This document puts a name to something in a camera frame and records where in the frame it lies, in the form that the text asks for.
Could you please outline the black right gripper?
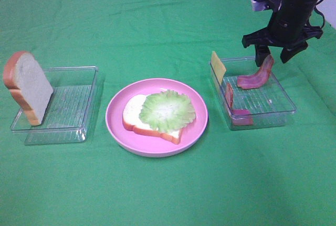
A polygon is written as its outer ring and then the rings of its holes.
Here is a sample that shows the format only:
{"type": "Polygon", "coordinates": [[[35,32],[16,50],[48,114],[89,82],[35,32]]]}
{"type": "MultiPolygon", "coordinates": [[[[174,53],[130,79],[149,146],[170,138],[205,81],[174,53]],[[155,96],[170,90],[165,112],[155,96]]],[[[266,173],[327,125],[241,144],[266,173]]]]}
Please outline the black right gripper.
{"type": "Polygon", "coordinates": [[[241,42],[245,48],[255,45],[255,63],[257,67],[261,67],[270,55],[268,46],[283,47],[280,59],[282,63],[287,63],[308,48],[308,39],[319,39],[322,34],[322,28],[310,25],[305,16],[285,17],[274,13],[267,27],[244,35],[241,42]]]}

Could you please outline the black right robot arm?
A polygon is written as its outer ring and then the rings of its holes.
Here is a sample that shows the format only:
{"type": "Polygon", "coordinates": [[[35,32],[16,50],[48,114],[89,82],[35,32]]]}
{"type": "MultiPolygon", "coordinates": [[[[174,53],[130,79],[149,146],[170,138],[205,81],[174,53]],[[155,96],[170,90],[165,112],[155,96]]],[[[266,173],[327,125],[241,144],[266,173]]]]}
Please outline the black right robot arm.
{"type": "Polygon", "coordinates": [[[309,23],[313,11],[322,0],[251,0],[254,11],[272,10],[268,25],[256,32],[244,35],[245,48],[255,46],[255,62],[260,67],[270,54],[269,47],[281,47],[280,59],[288,62],[293,56],[307,49],[307,41],[319,39],[322,28],[309,23]]]}

